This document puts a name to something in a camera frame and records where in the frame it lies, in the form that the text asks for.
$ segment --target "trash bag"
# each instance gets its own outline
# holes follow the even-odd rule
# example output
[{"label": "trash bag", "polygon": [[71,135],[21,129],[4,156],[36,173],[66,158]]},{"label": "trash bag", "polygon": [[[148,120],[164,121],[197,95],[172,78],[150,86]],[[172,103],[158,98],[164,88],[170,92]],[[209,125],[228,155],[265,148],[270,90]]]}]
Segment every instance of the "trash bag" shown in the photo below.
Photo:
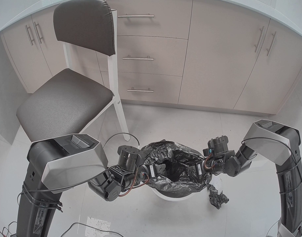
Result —
[{"label": "trash bag", "polygon": [[162,140],[150,143],[141,150],[151,151],[145,158],[145,164],[165,164],[165,172],[147,183],[152,188],[163,192],[193,193],[200,192],[211,181],[211,173],[197,175],[189,170],[188,167],[193,167],[205,159],[192,148]]},{"label": "trash bag", "polygon": [[222,192],[218,194],[218,190],[212,184],[207,185],[207,190],[209,193],[209,202],[216,207],[218,210],[220,209],[223,203],[228,203],[229,199]]}]

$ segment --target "barcode label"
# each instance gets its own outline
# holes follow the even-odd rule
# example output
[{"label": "barcode label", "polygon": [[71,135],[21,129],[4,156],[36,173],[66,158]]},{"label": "barcode label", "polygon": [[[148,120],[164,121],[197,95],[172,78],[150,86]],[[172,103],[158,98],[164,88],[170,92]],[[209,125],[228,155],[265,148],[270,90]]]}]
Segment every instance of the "barcode label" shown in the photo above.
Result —
[{"label": "barcode label", "polygon": [[155,177],[153,165],[150,165],[150,173],[151,173],[151,177]]},{"label": "barcode label", "polygon": [[197,167],[198,167],[198,174],[202,174],[202,168],[200,167],[200,164],[197,164]]}]

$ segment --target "chair seat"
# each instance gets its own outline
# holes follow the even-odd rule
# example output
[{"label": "chair seat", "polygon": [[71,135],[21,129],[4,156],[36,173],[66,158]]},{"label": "chair seat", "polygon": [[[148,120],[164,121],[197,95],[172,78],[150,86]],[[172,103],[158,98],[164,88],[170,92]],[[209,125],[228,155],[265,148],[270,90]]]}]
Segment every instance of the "chair seat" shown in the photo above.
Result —
[{"label": "chair seat", "polygon": [[79,133],[112,100],[113,93],[70,69],[56,74],[18,109],[31,141]]}]

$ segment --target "metal handle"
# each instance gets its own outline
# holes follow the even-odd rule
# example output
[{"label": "metal handle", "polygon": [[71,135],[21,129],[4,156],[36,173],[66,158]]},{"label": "metal handle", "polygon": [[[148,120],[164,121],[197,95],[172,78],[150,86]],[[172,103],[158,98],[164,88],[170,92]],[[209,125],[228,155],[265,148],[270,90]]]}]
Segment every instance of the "metal handle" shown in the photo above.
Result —
[{"label": "metal handle", "polygon": [[30,37],[30,33],[29,33],[29,31],[28,31],[28,29],[30,28],[30,26],[27,27],[27,25],[25,25],[25,27],[26,27],[26,32],[27,32],[27,35],[28,35],[30,44],[33,45],[33,41],[34,41],[35,39],[31,39],[31,37]]},{"label": "metal handle", "polygon": [[130,55],[128,55],[127,57],[123,57],[123,60],[140,60],[140,61],[153,61],[154,58],[150,58],[150,56],[148,55],[147,58],[139,58],[139,57],[130,57]]},{"label": "metal handle", "polygon": [[39,23],[36,24],[36,22],[34,22],[33,23],[33,28],[35,29],[39,44],[42,44],[41,40],[43,39],[43,37],[40,37],[40,35],[39,35],[38,28],[37,28],[38,25],[39,25]]},{"label": "metal handle", "polygon": [[127,89],[127,91],[130,91],[130,92],[151,92],[151,93],[154,92],[150,88],[148,90],[146,90],[146,89],[133,89],[133,87],[131,89]]},{"label": "metal handle", "polygon": [[260,44],[261,44],[261,41],[262,41],[262,38],[263,38],[263,34],[264,34],[264,31],[265,31],[265,26],[263,26],[263,28],[260,28],[260,30],[262,31],[261,32],[261,35],[260,35],[260,38],[259,38],[259,42],[256,46],[256,49],[255,49],[255,52],[257,53],[258,50],[259,50],[259,47],[260,47]]},{"label": "metal handle", "polygon": [[267,56],[270,56],[270,53],[271,53],[272,48],[273,48],[273,45],[274,45],[274,41],[275,41],[275,39],[276,39],[277,32],[275,32],[275,33],[272,34],[272,35],[273,35],[274,37],[273,37],[273,40],[272,40],[272,43],[271,43],[270,48],[269,48],[269,49],[267,48]]},{"label": "metal handle", "polygon": [[119,15],[118,18],[154,18],[154,15],[150,15],[149,13],[147,15],[128,15],[127,13],[125,15]]}]

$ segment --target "chair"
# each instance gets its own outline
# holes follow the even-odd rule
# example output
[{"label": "chair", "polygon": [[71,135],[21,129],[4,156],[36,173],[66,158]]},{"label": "chair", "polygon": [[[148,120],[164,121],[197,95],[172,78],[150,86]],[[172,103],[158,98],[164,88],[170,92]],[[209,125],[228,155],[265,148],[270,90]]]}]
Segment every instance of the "chair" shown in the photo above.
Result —
[{"label": "chair", "polygon": [[[63,41],[67,69],[26,100],[17,117],[31,141],[83,132],[112,104],[122,132],[128,128],[118,92],[117,11],[105,0],[69,0],[54,11],[57,40]],[[108,55],[110,90],[73,71],[70,44]],[[125,140],[130,136],[124,134]]]}]

